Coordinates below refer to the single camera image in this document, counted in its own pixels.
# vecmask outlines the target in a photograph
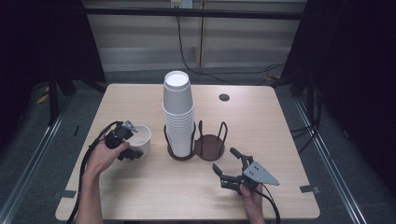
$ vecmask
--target metal rail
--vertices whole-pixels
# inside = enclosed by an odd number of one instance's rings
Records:
[[[309,121],[309,117],[307,116],[307,111],[302,99],[297,99],[296,102],[301,117],[305,123],[306,127],[311,125]],[[314,135],[315,131],[312,129],[309,130],[311,136]],[[334,160],[332,159],[332,155],[330,154],[329,150],[327,149],[326,145],[323,142],[319,133],[316,133],[316,136],[313,137],[314,143],[317,147],[318,153],[320,157],[323,159],[323,162],[327,168],[327,171],[332,178],[332,182],[334,183],[335,187],[338,190],[338,193],[341,196],[341,199],[346,207],[346,210],[350,214],[353,223],[355,224],[367,224],[366,219],[359,207],[358,202],[356,202],[355,197],[352,195],[347,183],[345,182],[344,178],[341,176]]]
[[[38,147],[35,150],[35,154],[33,155],[32,159],[30,159],[28,165],[26,166],[25,170],[21,178],[19,179],[17,185],[15,186],[14,190],[12,190],[11,194],[8,196],[5,204],[3,205],[0,211],[0,223],[1,224],[8,224],[11,223],[12,219],[14,218],[26,191],[28,190],[30,183],[32,182],[33,175],[38,169],[38,166],[42,162],[47,149],[52,141],[53,137],[55,136],[56,132],[59,129],[59,126],[62,123],[64,118],[64,113],[69,107],[72,101],[72,97],[68,97],[67,101],[65,102],[64,108],[62,109],[61,113],[59,114],[58,118],[53,122],[51,126],[49,126],[41,139]]]
[[[237,19],[266,19],[300,21],[302,19],[320,19],[323,16],[307,15],[298,12],[237,11],[188,8],[142,8],[142,7],[36,7],[39,13],[84,13],[92,15],[129,15],[129,16],[179,16]]]

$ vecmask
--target small round object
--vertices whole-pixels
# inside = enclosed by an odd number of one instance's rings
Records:
[[[229,101],[229,100],[230,100],[230,96],[227,95],[227,94],[225,94],[225,93],[223,93],[223,94],[221,94],[221,95],[219,96],[219,99],[220,99],[221,101],[223,101],[223,102],[226,102],[226,101]]]

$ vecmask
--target wire on wall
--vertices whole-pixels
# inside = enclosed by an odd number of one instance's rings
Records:
[[[213,77],[214,79],[217,79],[218,81],[221,81],[221,82],[224,82],[224,83],[227,83],[227,84],[230,84],[230,85],[238,85],[238,84],[232,83],[232,82],[230,82],[230,81],[224,80],[224,79],[222,79],[222,78],[215,77],[215,75],[232,75],[232,74],[235,74],[235,75],[244,75],[244,74],[245,74],[245,75],[252,75],[252,74],[262,74],[262,73],[265,73],[266,76],[264,77],[264,80],[261,81],[261,82],[259,82],[259,83],[254,84],[254,86],[260,86],[260,85],[261,85],[262,83],[264,83],[264,82],[267,80],[267,78],[269,77],[269,71],[274,70],[274,69],[278,68],[279,66],[282,66],[282,65],[285,64],[285,63],[274,63],[274,64],[270,64],[270,65],[266,66],[266,68],[265,68],[264,70],[256,71],[256,72],[218,72],[218,73],[198,72],[198,71],[195,71],[195,70],[193,70],[193,69],[191,69],[191,68],[189,67],[189,65],[187,64],[186,59],[185,59],[185,57],[184,57],[183,43],[182,43],[182,40],[181,40],[180,17],[177,17],[177,30],[178,30],[178,42],[179,42],[179,49],[180,49],[181,61],[183,62],[184,66],[185,66],[189,71],[191,71],[191,72],[193,72],[194,74],[197,74],[197,75]]]

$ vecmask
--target dark curtain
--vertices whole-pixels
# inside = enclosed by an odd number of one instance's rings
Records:
[[[330,40],[325,45],[308,45],[309,29],[298,33],[286,72],[302,69],[302,60],[315,68],[324,102],[396,196],[396,2],[346,0],[339,13],[330,26],[312,31]],[[306,74],[296,76],[295,86],[306,84]]]
[[[73,94],[73,79],[106,82],[87,16],[48,9],[82,6],[77,0],[0,1],[2,141],[10,138],[35,84],[52,79]]]

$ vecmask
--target wooden table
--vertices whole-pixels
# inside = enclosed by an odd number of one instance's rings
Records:
[[[279,182],[267,186],[281,218],[315,218],[318,205],[290,135],[274,90],[270,87],[192,85],[195,122],[204,122],[204,133],[218,134],[222,121],[228,125],[224,155],[215,164],[225,175],[241,175],[241,161],[229,152],[235,147],[252,155]],[[219,96],[226,93],[228,102]],[[246,219],[241,196],[222,189],[212,171],[212,161],[194,156],[175,161],[163,136],[163,85],[112,84],[92,123],[67,190],[78,189],[78,170],[88,145],[107,124],[131,119],[152,132],[149,155],[137,161],[116,160],[100,179],[104,219],[117,220],[241,220]],[[75,199],[62,198],[56,211],[68,219]],[[265,199],[266,218],[275,218]]]

